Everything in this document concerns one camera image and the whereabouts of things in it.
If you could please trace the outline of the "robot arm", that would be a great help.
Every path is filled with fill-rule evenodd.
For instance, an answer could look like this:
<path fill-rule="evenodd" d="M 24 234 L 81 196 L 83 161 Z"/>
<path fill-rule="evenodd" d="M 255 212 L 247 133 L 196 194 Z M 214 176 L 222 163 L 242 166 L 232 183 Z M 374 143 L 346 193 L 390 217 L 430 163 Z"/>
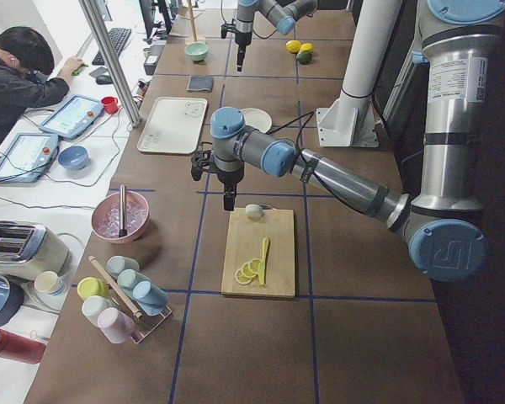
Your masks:
<path fill-rule="evenodd" d="M 275 0 L 238 1 L 236 17 L 229 26 L 238 47 L 237 70 L 242 71 L 247 47 L 252 43 L 256 13 L 262 14 L 279 33 L 287 35 L 299 19 L 312 15 L 317 7 L 318 1 L 314 0 L 294 1 L 285 6 Z"/>
<path fill-rule="evenodd" d="M 363 129 L 371 117 L 368 102 L 403 1 L 363 1 L 341 93 L 330 108 L 316 110 L 321 146 L 365 146 L 373 134 Z M 235 35 L 237 70 L 251 43 L 256 12 L 281 34 L 302 16 L 316 11 L 317 1 L 238 1 L 236 18 L 221 27 Z M 488 243 L 477 227 L 482 205 L 475 198 L 476 163 L 481 143 L 479 119 L 486 93 L 489 55 L 504 26 L 505 1 L 417 1 L 412 48 L 398 79 L 409 84 L 408 69 L 428 65 L 426 124 L 421 150 L 396 156 L 404 185 L 417 196 L 397 194 L 385 185 L 290 141 L 277 140 L 246 125 L 236 108 L 217 109 L 210 118 L 213 149 L 210 171 L 224 184 L 225 210 L 233 210 L 244 163 L 268 175 L 291 173 L 302 183 L 324 188 L 351 209 L 386 223 L 408 245 L 414 265 L 430 279 L 453 282 L 480 271 Z M 396 154 L 403 146 L 396 146 Z"/>

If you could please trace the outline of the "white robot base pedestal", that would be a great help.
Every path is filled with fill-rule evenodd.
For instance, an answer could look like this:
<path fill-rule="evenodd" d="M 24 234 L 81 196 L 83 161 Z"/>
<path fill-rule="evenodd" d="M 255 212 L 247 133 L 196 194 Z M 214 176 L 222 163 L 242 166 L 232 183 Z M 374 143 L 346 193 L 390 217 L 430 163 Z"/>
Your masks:
<path fill-rule="evenodd" d="M 339 97 L 316 110 L 322 147 L 377 147 L 372 94 L 391 39 L 401 0 L 365 0 Z"/>

